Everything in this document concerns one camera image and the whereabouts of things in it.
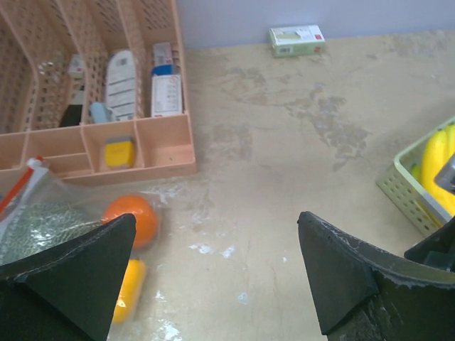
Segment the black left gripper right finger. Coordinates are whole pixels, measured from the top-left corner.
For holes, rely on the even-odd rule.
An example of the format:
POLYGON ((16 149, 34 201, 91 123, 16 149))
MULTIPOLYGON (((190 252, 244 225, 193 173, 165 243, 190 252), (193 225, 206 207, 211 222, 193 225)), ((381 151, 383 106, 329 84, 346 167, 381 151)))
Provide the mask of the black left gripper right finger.
POLYGON ((396 256, 312 212, 299 243, 328 340, 453 340, 454 273, 396 256))

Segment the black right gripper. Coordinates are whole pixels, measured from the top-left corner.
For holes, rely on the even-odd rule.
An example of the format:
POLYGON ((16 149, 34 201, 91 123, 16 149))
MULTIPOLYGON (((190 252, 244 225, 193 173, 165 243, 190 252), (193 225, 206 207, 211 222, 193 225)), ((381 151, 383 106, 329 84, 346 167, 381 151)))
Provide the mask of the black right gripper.
POLYGON ((404 253, 407 260, 454 273, 454 218, 404 253))

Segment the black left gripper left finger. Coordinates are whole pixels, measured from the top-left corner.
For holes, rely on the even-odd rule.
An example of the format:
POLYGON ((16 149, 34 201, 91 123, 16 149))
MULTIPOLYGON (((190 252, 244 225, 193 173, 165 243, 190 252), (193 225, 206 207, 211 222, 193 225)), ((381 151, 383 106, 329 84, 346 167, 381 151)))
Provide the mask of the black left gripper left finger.
POLYGON ((1 267, 2 340, 106 340, 136 235, 107 224, 1 267))

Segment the green netted melon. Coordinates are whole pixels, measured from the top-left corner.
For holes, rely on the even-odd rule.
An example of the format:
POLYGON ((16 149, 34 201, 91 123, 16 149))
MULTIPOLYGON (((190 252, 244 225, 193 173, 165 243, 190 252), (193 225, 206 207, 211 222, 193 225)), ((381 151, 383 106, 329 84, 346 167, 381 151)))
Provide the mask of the green netted melon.
POLYGON ((82 236, 101 225, 86 209, 68 202, 21 208, 1 238, 1 264, 9 264, 82 236))

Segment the clear zip bag orange zipper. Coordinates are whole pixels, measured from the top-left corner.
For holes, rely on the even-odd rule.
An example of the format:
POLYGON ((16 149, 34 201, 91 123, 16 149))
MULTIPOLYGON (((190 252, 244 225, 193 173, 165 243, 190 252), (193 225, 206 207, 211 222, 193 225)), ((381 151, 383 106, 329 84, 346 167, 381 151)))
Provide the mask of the clear zip bag orange zipper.
POLYGON ((1 199, 1 339, 128 340, 158 195, 61 181, 32 158, 1 199))

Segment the orange fruit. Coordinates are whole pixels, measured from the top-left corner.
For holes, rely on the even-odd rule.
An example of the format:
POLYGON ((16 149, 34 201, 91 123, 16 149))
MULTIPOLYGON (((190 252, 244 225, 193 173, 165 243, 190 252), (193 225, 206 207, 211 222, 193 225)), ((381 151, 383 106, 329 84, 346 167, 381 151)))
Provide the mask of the orange fruit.
POLYGON ((145 247, 159 230, 159 216, 152 204, 140 195, 123 195, 111 202, 102 216, 107 223, 120 215, 133 214, 136 219, 136 236, 133 250, 145 247))

